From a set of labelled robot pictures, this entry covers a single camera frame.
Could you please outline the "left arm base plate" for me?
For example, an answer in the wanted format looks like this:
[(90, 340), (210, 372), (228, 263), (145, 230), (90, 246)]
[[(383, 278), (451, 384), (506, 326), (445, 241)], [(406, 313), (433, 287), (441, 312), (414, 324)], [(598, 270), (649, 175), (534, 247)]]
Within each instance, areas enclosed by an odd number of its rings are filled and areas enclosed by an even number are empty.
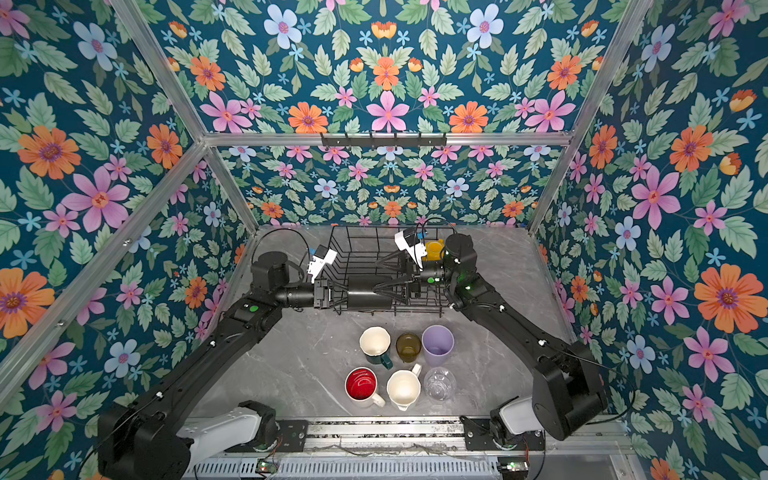
[(269, 420), (251, 441), (256, 452), (303, 452), (308, 437), (307, 420)]

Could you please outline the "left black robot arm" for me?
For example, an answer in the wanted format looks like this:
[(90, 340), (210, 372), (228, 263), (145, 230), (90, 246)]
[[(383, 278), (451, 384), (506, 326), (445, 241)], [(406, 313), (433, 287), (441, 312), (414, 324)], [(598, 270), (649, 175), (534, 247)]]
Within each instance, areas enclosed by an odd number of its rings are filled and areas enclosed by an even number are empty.
[(114, 404), (98, 420), (97, 468), (110, 479), (180, 479), (201, 460), (237, 445), (269, 449), (279, 438), (276, 413), (244, 401), (197, 427), (185, 422), (202, 397), (245, 353), (261, 342), (286, 309), (330, 309), (343, 303), (348, 281), (324, 273), (313, 257), (293, 282), (282, 251), (251, 265), (249, 290), (221, 316), (189, 357), (127, 406)]

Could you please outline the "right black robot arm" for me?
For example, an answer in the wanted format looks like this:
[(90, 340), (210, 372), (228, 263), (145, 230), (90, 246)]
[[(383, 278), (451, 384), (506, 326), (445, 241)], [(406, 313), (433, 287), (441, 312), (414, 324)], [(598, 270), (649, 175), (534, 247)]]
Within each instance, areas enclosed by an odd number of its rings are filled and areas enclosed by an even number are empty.
[(425, 244), (412, 229), (397, 233), (395, 243), (396, 250), (374, 264), (396, 275), (375, 285), (375, 293), (408, 303), (412, 296), (400, 294), (400, 287), (440, 285), (451, 309), (494, 334), (530, 371), (531, 394), (490, 413), (489, 428), (498, 445), (533, 431), (565, 440), (607, 408), (601, 366), (589, 349), (549, 334), (512, 307), (478, 272), (470, 236), (449, 235), (435, 260), (428, 259)]

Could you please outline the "lilac plastic cup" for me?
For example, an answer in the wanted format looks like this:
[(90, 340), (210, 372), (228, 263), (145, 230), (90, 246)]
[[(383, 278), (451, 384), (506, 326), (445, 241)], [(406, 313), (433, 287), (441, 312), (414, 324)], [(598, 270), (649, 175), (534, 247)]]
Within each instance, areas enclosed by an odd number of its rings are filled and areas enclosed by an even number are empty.
[(438, 367), (446, 362), (453, 351), (455, 338), (446, 326), (430, 325), (423, 331), (421, 343), (426, 363)]

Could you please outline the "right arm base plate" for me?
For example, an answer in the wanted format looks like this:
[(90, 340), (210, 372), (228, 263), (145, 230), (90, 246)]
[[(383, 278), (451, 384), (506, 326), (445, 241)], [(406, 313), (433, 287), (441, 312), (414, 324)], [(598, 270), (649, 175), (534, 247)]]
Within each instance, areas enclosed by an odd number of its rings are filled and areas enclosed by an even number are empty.
[(508, 433), (502, 426), (492, 425), (489, 418), (460, 416), (465, 448), (468, 451), (541, 452), (546, 447), (542, 431), (529, 431), (520, 435)]

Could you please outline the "yellow mug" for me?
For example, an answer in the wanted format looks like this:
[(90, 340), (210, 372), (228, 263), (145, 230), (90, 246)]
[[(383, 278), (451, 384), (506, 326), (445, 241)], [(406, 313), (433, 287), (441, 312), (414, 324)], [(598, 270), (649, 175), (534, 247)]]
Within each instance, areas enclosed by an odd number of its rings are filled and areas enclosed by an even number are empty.
[(444, 258), (445, 242), (443, 239), (427, 241), (425, 248), (426, 254), (424, 259), (426, 261), (440, 261)]

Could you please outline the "black mug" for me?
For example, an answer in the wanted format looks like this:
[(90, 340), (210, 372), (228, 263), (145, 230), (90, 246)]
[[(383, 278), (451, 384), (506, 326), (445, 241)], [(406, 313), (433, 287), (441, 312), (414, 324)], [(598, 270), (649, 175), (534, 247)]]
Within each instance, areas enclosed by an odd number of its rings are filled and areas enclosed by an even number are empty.
[(376, 293), (369, 283), (351, 284), (347, 290), (346, 306), (354, 311), (385, 311), (392, 305), (392, 299)]

